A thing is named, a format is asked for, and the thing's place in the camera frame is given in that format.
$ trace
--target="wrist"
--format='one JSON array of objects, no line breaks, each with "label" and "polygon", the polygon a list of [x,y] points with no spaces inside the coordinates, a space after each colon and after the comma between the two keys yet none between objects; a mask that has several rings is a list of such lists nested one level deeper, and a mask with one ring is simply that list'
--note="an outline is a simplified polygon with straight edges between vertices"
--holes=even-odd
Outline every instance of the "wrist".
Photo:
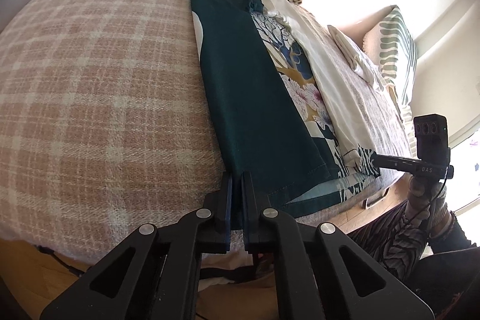
[{"label": "wrist", "polygon": [[434,227],[432,227],[432,229],[430,230],[430,237],[435,238],[436,236],[441,235],[444,231],[448,229],[452,221],[452,215],[447,212],[445,216],[440,220],[440,222]]},{"label": "wrist", "polygon": [[437,236],[428,239],[428,244],[433,253],[438,254],[440,252],[476,247],[475,244],[472,245],[472,242],[466,238],[465,232],[463,232],[455,214],[450,212],[449,215],[451,216],[451,223],[447,223],[444,230],[440,231]]}]

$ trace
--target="striped pillow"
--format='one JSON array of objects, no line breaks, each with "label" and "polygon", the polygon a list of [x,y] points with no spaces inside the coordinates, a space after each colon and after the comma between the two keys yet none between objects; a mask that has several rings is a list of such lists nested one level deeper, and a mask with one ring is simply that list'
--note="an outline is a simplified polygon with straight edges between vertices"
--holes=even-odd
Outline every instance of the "striped pillow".
[{"label": "striped pillow", "polygon": [[398,105],[412,99],[417,66],[417,46],[398,6],[363,38],[363,51],[378,66],[380,73],[397,98]]}]

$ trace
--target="glove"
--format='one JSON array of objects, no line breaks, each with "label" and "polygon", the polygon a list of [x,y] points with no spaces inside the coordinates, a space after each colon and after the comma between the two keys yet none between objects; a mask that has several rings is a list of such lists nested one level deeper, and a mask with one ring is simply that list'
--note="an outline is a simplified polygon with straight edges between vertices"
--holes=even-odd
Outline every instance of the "glove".
[{"label": "glove", "polygon": [[[418,228],[423,220],[428,219],[427,231],[429,232],[432,227],[440,223],[443,217],[445,217],[448,212],[445,202],[447,189],[445,186],[443,186],[442,189],[442,186],[443,183],[436,183],[431,188],[431,194],[428,194],[429,192],[425,191],[424,178],[417,178],[415,176],[410,178],[405,216],[413,226]],[[435,197],[437,197],[435,201],[427,207],[429,202]]]}]

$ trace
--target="mattress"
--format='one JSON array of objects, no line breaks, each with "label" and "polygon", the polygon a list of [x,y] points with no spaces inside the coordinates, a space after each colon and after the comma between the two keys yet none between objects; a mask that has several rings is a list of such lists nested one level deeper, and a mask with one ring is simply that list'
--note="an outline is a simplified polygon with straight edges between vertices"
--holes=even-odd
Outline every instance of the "mattress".
[{"label": "mattress", "polygon": [[[218,189],[189,1],[32,0],[0,34],[2,238],[93,264]],[[382,172],[301,221],[317,225],[399,177]]]}]

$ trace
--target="handheld device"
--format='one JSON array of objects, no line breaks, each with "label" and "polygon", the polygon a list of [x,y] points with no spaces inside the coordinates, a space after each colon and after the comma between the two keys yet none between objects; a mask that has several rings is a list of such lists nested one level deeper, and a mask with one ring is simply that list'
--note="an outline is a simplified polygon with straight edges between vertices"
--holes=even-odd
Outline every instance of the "handheld device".
[{"label": "handheld device", "polygon": [[417,155],[419,159],[376,155],[372,161],[377,168],[409,172],[436,183],[452,179],[454,168],[450,164],[447,119],[438,114],[422,115],[413,119]]}]

